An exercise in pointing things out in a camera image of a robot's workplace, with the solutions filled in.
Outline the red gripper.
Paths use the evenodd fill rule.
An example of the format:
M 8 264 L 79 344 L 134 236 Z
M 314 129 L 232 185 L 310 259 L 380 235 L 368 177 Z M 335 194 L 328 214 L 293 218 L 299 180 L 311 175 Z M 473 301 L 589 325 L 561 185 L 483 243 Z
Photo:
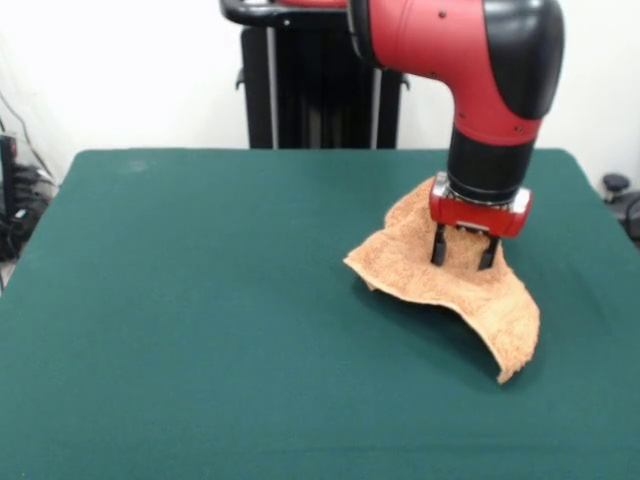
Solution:
M 481 204 L 470 202 L 455 194 L 445 172 L 437 172 L 429 193 L 429 210 L 437 223 L 434 234 L 431 263 L 443 265 L 446 258 L 446 226 L 479 230 L 489 235 L 489 244 L 482 252 L 479 271 L 494 264 L 499 245 L 498 237 L 517 237 L 527 222 L 533 204 L 533 193 L 521 187 L 515 197 L 506 204 Z

